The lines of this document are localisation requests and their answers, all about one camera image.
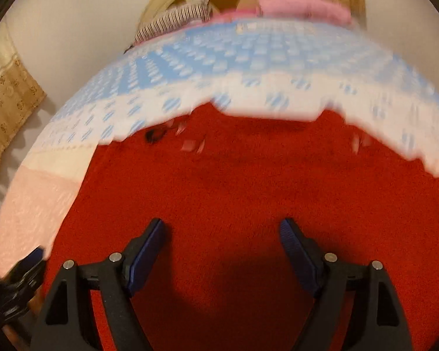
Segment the red knitted sweater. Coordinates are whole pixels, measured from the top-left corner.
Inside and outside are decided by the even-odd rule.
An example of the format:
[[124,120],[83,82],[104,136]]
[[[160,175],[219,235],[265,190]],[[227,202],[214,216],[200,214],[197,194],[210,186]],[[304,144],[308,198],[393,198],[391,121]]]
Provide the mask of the red knitted sweater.
[[381,261],[415,350],[439,336],[439,178],[346,124],[228,116],[205,104],[96,149],[54,241],[100,261],[157,217],[168,236],[132,304],[156,350],[289,350],[312,307],[282,248],[291,217],[342,261]]

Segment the beige side curtain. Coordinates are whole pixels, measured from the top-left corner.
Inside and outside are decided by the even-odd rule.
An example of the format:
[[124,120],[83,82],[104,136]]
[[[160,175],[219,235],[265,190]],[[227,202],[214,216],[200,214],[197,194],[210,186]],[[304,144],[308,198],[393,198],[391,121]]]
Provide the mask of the beige side curtain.
[[10,37],[0,23],[0,163],[16,133],[46,97],[29,74]]

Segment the polka dot bed quilt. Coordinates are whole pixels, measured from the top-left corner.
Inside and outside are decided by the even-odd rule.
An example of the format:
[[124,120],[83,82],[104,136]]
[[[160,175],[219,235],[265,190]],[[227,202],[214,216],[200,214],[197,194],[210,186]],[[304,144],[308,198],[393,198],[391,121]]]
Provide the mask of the polka dot bed quilt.
[[281,19],[196,26],[110,63],[50,119],[0,211],[0,276],[50,250],[96,147],[213,101],[229,114],[314,120],[341,113],[439,175],[439,94],[360,32]]

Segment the striped pillow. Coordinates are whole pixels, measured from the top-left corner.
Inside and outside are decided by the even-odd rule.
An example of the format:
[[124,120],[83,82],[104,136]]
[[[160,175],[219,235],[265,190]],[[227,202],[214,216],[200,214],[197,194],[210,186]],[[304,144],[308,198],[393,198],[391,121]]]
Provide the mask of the striped pillow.
[[209,0],[196,0],[175,6],[142,23],[138,27],[133,45],[176,31],[194,22],[208,21],[210,16]]

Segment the pink folded blanket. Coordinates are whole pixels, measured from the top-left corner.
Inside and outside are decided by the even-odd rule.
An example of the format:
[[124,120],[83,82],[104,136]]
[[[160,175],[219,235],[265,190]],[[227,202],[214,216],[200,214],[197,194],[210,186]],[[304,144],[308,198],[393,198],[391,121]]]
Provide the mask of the pink folded blanket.
[[331,0],[258,0],[263,17],[299,18],[337,26],[352,24],[350,9]]

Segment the pink bed sheet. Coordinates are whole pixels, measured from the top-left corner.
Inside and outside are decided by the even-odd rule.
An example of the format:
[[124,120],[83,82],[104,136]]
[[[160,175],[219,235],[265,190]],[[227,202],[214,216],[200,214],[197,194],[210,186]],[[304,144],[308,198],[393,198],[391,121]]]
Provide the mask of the pink bed sheet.
[[225,10],[213,13],[211,23],[229,23],[243,18],[257,18],[259,13],[256,10]]

